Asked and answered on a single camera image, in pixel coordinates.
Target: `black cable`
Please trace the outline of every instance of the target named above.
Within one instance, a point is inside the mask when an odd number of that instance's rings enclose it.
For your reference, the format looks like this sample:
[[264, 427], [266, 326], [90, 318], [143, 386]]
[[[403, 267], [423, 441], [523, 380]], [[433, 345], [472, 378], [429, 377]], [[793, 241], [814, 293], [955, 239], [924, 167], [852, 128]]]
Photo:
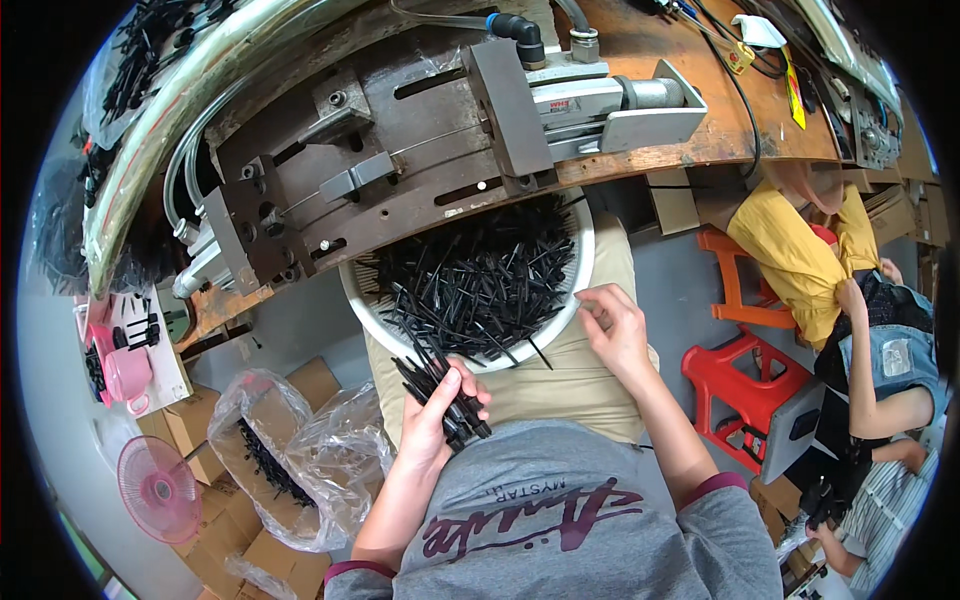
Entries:
[[[700, 12], [704, 14], [704, 16], [713, 25], [713, 28], [717, 30], [717, 33], [721, 37], [723, 37], [726, 41], [729, 41], [730, 43], [732, 43], [731, 36], [733, 37], [733, 39], [736, 39], [736, 41], [739, 41], [739, 42], [743, 41], [743, 38], [735, 34], [733, 30], [731, 30], [727, 26], [726, 23], [724, 23], [720, 19], [713, 16], [713, 14], [707, 10], [707, 8], [703, 5], [702, 2], [700, 2], [700, 0], [693, 0], [693, 3], [697, 5], [697, 7], [700, 9]], [[765, 75], [766, 77], [769, 77], [770, 79], [779, 79], [783, 77], [784, 75], [786, 75], [786, 71], [787, 71], [787, 58], [780, 48], [777, 48], [777, 51], [780, 53], [780, 56], [781, 56], [781, 59], [778, 61], [778, 64], [773, 64], [768, 59], [766, 59], [766, 57], [760, 54], [756, 55], [757, 59], [759, 59], [761, 62], [763, 62], [770, 68], [774, 69], [773, 72], [767, 71], [766, 69], [761, 69], [759, 66], [757, 66], [756, 62], [751, 62], [750, 65], [754, 69], [759, 71], [761, 74]]]
[[[717, 23], [716, 19], [712, 18], [712, 15], [704, 9], [704, 6], [700, 3], [700, 0], [693, 0], [693, 2], [700, 7], [700, 10], [710, 18], [714, 23]], [[720, 61], [720, 65], [723, 67], [724, 71], [727, 73], [727, 77], [730, 78], [730, 81], [733, 82], [733, 87], [736, 88], [736, 93], [740, 94], [740, 100], [743, 101], [743, 107], [747, 110], [747, 114], [750, 116], [750, 125], [754, 128], [754, 161], [750, 165], [750, 169], [743, 175], [743, 181], [749, 180], [756, 173], [756, 168], [760, 165], [760, 127], [756, 124], [756, 117], [754, 116], [754, 109], [750, 106], [750, 101], [747, 100], [747, 94], [743, 91], [743, 88], [740, 87], [740, 82], [736, 80], [736, 75], [733, 74], [733, 71], [730, 69], [730, 66], [723, 56], [720, 54], [720, 51], [717, 50], [717, 47], [713, 44], [713, 40], [707, 35], [706, 32], [700, 32], [700, 35], [704, 37], [709, 45], [710, 50], [713, 52], [713, 55]], [[703, 185], [648, 185], [650, 189], [716, 189], [716, 185], [703, 186]]]

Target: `yellow label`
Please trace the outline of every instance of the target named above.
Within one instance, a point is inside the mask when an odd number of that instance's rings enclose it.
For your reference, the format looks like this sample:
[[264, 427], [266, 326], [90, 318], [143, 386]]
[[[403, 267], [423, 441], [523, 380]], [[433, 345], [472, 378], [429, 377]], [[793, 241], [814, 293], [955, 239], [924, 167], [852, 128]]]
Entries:
[[723, 57], [734, 75], [740, 75], [746, 71], [755, 58], [754, 50], [742, 41], [736, 42], [736, 45]]
[[790, 51], [786, 46], [783, 46], [783, 55], [786, 57], [786, 95], [790, 100], [790, 116], [797, 122], [800, 129], [806, 130], [806, 113], [800, 94], [800, 82], [797, 81], [797, 71], [793, 68]]

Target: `pink fan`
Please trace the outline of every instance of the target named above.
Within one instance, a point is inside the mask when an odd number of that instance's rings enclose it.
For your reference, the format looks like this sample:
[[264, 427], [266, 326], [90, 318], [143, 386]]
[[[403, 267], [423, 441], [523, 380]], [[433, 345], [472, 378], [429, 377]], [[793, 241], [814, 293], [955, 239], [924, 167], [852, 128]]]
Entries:
[[200, 490], [187, 459], [154, 436], [133, 438], [117, 461], [120, 497], [151, 538], [176, 544], [200, 526]]

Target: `orange plastic stool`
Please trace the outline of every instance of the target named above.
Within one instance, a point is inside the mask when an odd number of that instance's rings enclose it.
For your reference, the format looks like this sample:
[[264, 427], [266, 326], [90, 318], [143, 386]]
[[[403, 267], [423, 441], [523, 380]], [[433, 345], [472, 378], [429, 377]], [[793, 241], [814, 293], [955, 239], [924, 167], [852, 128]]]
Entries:
[[[823, 402], [823, 383], [783, 352], [757, 338], [744, 324], [743, 335], [726, 346], [707, 350], [689, 349], [681, 361], [681, 372], [697, 391], [697, 433], [719, 446], [764, 483], [769, 483], [812, 443]], [[760, 348], [760, 381], [733, 366], [733, 361]], [[771, 377], [771, 362], [785, 370]], [[738, 419], [716, 431], [711, 425], [711, 402], [718, 397], [739, 414]], [[743, 429], [742, 447], [728, 437]]]
[[750, 256], [726, 233], [717, 229], [705, 229], [697, 233], [697, 244], [701, 250], [715, 252], [720, 263], [720, 277], [723, 278], [723, 304], [710, 306], [714, 319], [728, 319], [742, 323], [753, 323], [776, 327], [778, 329], [793, 329], [797, 326], [790, 309], [787, 306], [771, 308], [780, 303], [780, 298], [771, 289], [766, 279], [760, 280], [759, 295], [763, 301], [755, 306], [744, 306], [740, 292], [740, 278], [736, 271], [736, 257]]

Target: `striped shirt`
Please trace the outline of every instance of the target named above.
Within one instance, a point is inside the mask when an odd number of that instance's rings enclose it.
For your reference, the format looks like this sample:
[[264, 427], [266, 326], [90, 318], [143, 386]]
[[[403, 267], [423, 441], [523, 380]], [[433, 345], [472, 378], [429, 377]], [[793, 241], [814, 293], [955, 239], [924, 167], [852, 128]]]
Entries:
[[850, 581], [851, 590], [872, 592], [886, 575], [920, 514], [939, 463], [937, 451], [931, 449], [916, 475], [901, 461], [877, 463], [870, 469], [843, 521], [844, 530], [867, 549]]

